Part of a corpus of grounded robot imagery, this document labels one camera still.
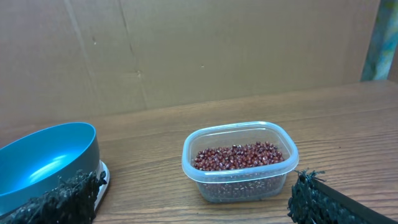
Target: blue bowl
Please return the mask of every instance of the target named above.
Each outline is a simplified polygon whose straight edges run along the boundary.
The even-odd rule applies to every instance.
[[[94,171],[100,152],[94,126],[67,123],[0,149],[0,216],[58,186],[81,169]]]

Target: teal fabric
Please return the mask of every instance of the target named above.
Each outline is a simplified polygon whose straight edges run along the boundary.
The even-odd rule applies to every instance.
[[[387,79],[398,42],[398,0],[381,0],[362,81]]]

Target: bowl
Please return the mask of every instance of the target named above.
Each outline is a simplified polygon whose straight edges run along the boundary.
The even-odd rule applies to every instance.
[[[0,149],[0,216],[41,196],[81,169],[100,164],[94,126],[66,123],[32,133]]]
[[[203,171],[194,168],[199,151],[269,141],[283,153],[285,161],[245,169]],[[209,202],[241,202],[262,200],[278,194],[286,173],[299,163],[299,152],[290,136],[278,125],[254,121],[227,124],[195,131],[185,140],[182,169],[197,183],[202,196]]]

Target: plastic container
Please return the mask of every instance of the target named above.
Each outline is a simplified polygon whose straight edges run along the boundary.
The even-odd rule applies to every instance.
[[[283,153],[285,161],[222,171],[202,171],[193,167],[198,151],[256,141],[272,142]],[[182,152],[184,173],[197,183],[200,193],[209,202],[252,201],[277,195],[285,183],[286,173],[298,163],[299,152],[290,136],[278,125],[263,121],[200,129],[188,136]]]

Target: wooden table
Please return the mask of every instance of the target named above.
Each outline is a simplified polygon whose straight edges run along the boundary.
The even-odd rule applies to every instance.
[[[286,207],[296,173],[268,200],[212,204],[182,171],[191,132],[243,121],[279,124],[299,149],[298,170],[325,170],[329,186],[398,220],[398,85],[389,81],[84,120],[96,126],[111,172],[95,223],[291,223]],[[2,130],[0,142],[48,125]]]

